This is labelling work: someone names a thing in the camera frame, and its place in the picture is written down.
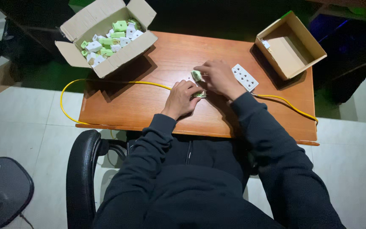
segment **hand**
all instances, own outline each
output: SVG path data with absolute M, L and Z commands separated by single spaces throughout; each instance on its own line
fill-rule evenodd
M 194 67 L 194 70 L 205 74 L 203 79 L 210 90 L 226 96 L 231 101 L 247 92 L 245 87 L 236 80 L 231 67 L 225 60 L 208 60 L 203 65 Z
M 170 91 L 170 95 L 166 100 L 165 108 L 161 114 L 177 120 L 180 116 L 194 111 L 196 104 L 201 100 L 201 98 L 195 97 L 190 101 L 190 97 L 194 93 L 200 91 L 203 91 L 203 89 L 196 86 L 196 84 L 191 81 L 182 80 L 180 82 L 176 82 Z

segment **hoodie sleeve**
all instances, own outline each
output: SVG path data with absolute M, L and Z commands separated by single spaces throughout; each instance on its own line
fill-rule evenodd
M 94 218 L 94 228 L 141 228 L 165 149 L 173 140 L 176 121 L 156 114 L 135 141 L 121 169 L 105 191 Z
M 267 111 L 266 104 L 246 92 L 231 107 L 252 145 L 274 219 L 288 228 L 344 228 L 304 149 Z

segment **black office chair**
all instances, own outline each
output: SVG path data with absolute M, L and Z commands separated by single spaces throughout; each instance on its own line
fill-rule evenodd
M 70 151 L 66 175 L 68 229 L 90 229 L 96 214 L 94 171 L 97 159 L 114 150 L 121 160 L 127 156 L 127 143 L 102 139 L 96 130 L 86 130 L 75 140 Z

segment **white power strip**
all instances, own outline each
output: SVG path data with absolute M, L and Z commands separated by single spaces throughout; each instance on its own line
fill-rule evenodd
M 232 68 L 232 71 L 235 78 L 247 89 L 247 91 L 251 92 L 256 86 L 258 86 L 258 81 L 256 81 L 251 74 L 241 67 L 241 65 L 235 65 Z

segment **person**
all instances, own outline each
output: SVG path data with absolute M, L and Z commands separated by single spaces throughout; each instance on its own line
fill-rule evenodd
M 172 136 L 176 120 L 200 101 L 191 95 L 202 91 L 182 80 L 110 182 L 94 228 L 345 228 L 304 149 L 238 83 L 227 62 L 194 69 L 208 89 L 232 102 L 274 219 L 243 199 L 249 174 L 235 140 Z

